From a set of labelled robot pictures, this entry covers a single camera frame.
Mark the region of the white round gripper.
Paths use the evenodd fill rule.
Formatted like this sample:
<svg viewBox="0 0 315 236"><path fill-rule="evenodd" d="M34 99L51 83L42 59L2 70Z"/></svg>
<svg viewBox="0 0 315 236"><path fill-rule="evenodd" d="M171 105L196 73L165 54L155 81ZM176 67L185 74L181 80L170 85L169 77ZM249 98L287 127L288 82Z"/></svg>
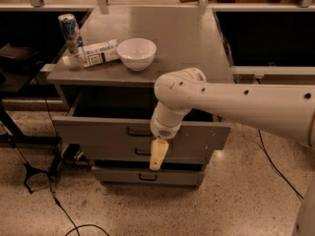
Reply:
<svg viewBox="0 0 315 236"><path fill-rule="evenodd" d="M168 151L167 140L173 139L180 125L167 127L161 124L155 117L151 119L151 132L157 138L151 143L150 169L153 171L160 170L160 167L165 159Z"/></svg>

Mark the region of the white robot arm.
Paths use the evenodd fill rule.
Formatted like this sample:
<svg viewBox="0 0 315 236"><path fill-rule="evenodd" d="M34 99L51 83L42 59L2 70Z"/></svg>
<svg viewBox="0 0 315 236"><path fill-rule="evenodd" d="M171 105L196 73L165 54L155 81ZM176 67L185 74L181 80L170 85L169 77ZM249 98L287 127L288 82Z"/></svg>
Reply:
<svg viewBox="0 0 315 236"><path fill-rule="evenodd" d="M303 146L315 148L315 88L312 86L210 84L198 68L161 75L151 119L150 168L159 170L168 141L193 109L212 113Z"/></svg>

